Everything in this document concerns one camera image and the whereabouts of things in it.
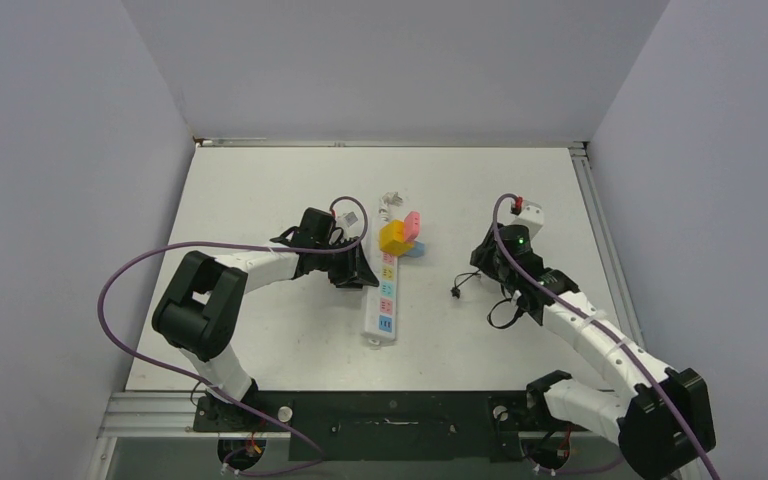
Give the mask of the black charger with cable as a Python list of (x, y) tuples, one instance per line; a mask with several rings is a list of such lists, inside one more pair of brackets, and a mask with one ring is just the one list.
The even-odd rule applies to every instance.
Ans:
[(484, 278), (484, 274), (480, 270), (471, 272), (463, 272), (454, 276), (452, 287), (450, 289), (450, 295), (455, 299), (460, 299), (462, 295), (461, 288), (472, 280), (481, 280)]

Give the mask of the yellow cube socket adapter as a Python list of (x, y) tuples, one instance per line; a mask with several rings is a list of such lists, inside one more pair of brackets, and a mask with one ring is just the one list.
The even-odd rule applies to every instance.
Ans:
[(379, 248), (386, 254), (400, 257), (413, 247), (414, 243), (405, 239), (402, 220), (392, 220), (379, 231)]

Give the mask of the white power strip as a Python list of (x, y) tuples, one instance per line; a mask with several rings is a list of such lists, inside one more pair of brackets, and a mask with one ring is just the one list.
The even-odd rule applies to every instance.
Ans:
[(368, 263), (378, 277), (379, 286), (365, 289), (362, 336), (375, 348), (396, 341), (398, 257), (379, 248), (379, 231), (390, 221), (400, 220), (394, 215), (394, 207), (390, 211), (391, 218), (385, 222), (379, 218), (377, 208), (365, 245)]

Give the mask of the light blue plug adapter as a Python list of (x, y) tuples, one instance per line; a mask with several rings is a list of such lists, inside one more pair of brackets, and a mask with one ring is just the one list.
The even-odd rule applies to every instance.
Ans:
[(425, 255), (425, 244), (420, 241), (416, 241), (413, 243), (412, 247), (403, 254), (403, 257), (420, 258), (424, 255)]

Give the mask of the pink extension socket plug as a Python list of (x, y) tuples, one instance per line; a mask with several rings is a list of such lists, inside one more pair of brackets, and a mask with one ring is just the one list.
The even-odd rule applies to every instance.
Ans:
[(405, 243), (416, 241), (421, 230), (421, 216), (418, 211), (411, 211), (403, 220), (403, 238)]

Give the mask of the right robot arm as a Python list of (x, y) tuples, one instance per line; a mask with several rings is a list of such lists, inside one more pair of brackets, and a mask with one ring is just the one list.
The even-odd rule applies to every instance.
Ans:
[(470, 257), (515, 307), (565, 342), (608, 384), (602, 391), (565, 371), (526, 387), (525, 414), (554, 432), (579, 426), (616, 445), (644, 479), (661, 479), (699, 460), (708, 469), (716, 445), (708, 388), (693, 369), (678, 371), (613, 326), (560, 270), (545, 266), (523, 224), (493, 223)]

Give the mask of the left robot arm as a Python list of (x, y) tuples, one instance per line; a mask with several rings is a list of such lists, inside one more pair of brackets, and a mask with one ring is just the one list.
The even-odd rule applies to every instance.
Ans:
[(258, 415), (256, 381), (231, 346), (245, 294), (315, 271), (338, 289), (379, 284), (357, 238), (346, 236), (333, 213), (309, 207), (299, 225), (253, 251), (186, 253), (161, 296), (154, 331), (192, 363), (230, 428), (247, 429)]

